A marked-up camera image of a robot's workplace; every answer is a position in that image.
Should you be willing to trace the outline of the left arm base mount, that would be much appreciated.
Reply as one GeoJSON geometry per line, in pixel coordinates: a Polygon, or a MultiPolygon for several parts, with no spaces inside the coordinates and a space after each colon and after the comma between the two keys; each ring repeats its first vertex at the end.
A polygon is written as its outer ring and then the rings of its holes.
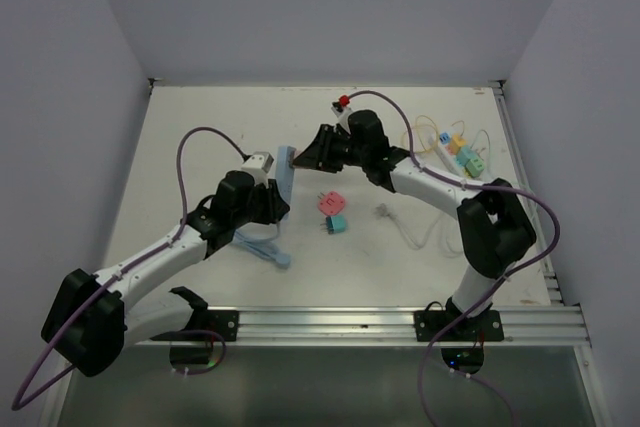
{"type": "Polygon", "coordinates": [[[180,286],[169,291],[169,300],[177,306],[161,310],[160,327],[150,337],[153,341],[192,342],[197,347],[171,347],[169,361],[176,374],[198,376],[220,366],[227,344],[237,340],[240,313],[231,308],[210,308],[198,294],[180,286]]]}

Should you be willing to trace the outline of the yellow plug adapter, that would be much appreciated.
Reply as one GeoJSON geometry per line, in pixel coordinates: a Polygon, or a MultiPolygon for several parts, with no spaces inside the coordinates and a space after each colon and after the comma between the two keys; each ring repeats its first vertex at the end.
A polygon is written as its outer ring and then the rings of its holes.
{"type": "Polygon", "coordinates": [[[447,149],[452,155],[457,155],[459,151],[466,145],[467,142],[463,136],[461,136],[460,134],[454,134],[450,138],[447,149]]]}

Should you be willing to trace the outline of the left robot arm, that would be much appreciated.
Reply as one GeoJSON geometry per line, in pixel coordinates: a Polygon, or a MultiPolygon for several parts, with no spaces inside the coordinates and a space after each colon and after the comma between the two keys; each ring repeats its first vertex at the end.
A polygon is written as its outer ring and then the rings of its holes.
{"type": "Polygon", "coordinates": [[[205,301],[187,288],[170,290],[151,316],[139,306],[156,287],[231,244],[247,224],[277,225],[290,211],[293,176],[255,182],[230,171],[217,191],[187,213],[185,221],[138,255],[90,274],[82,269],[62,281],[41,336],[87,377],[105,371],[129,345],[177,331],[201,337],[208,326],[205,301]]]}

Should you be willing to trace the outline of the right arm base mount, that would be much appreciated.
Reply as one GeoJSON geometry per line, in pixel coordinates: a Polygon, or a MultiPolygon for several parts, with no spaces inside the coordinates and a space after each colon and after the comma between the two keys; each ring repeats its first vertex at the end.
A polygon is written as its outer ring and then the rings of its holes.
{"type": "Polygon", "coordinates": [[[476,374],[485,361],[486,342],[502,342],[505,334],[500,313],[489,305],[476,316],[464,317],[440,337],[437,334],[461,315],[451,300],[445,305],[439,301],[429,303],[413,312],[416,340],[429,343],[443,342],[441,357],[448,368],[464,374],[476,374]]]}

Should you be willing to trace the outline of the teal plug adapter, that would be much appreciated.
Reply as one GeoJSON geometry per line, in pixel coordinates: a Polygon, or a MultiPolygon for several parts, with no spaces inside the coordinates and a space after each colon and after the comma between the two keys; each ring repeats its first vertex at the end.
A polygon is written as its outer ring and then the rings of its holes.
{"type": "Polygon", "coordinates": [[[329,215],[323,219],[321,228],[329,235],[336,235],[344,233],[348,228],[348,224],[342,214],[329,215]]]}

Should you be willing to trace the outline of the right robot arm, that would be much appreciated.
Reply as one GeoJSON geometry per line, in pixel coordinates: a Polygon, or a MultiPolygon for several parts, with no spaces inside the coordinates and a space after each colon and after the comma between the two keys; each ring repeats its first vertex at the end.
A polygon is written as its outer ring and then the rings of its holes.
{"type": "Polygon", "coordinates": [[[529,217],[507,181],[482,184],[438,169],[425,172],[408,150],[389,143],[371,110],[352,113],[334,126],[321,125],[293,166],[330,173],[358,167],[372,184],[457,220],[468,267],[447,301],[445,316],[447,331],[457,339],[468,339],[480,329],[480,315],[492,303],[489,290],[536,242],[529,217]]]}

